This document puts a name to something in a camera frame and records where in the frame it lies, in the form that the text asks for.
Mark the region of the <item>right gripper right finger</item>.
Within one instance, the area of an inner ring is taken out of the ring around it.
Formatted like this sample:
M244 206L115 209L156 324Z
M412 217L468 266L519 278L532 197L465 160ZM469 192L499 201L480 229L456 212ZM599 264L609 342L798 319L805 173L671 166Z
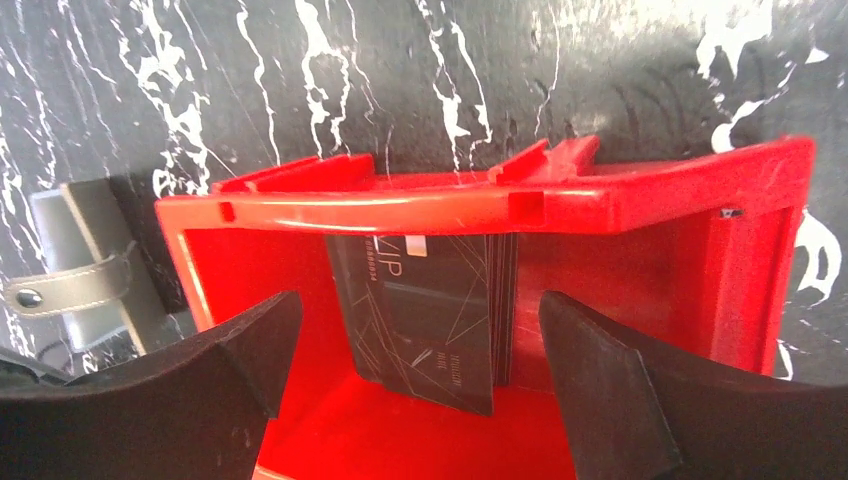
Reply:
M847 389L689 353L564 293L539 323L580 479L843 479Z

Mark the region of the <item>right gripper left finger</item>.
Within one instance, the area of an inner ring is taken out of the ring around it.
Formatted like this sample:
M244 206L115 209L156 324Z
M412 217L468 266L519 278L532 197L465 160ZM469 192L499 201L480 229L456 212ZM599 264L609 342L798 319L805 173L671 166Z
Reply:
M67 379L1 359L5 479L248 479L303 319L282 292L153 353Z

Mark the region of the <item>red plastic bin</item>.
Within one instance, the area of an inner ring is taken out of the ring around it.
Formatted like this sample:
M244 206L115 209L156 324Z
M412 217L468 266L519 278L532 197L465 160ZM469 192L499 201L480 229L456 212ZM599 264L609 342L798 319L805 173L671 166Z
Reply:
M816 146L786 136L684 161L597 164L595 136L539 141L485 171L380 173L308 157L160 199L207 330L281 291L303 323L262 479L546 479L574 469L538 311L562 292L633 329L769 374ZM510 382L483 416L356 371L325 238L518 238Z

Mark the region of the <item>grey leather card holder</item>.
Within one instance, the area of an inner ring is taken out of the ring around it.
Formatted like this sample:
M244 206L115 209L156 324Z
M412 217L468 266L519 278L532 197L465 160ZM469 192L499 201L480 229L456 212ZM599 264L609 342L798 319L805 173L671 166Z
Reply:
M19 317L61 317L76 352L122 332L140 354L179 341L108 180L36 193L31 207L47 271L5 282Z

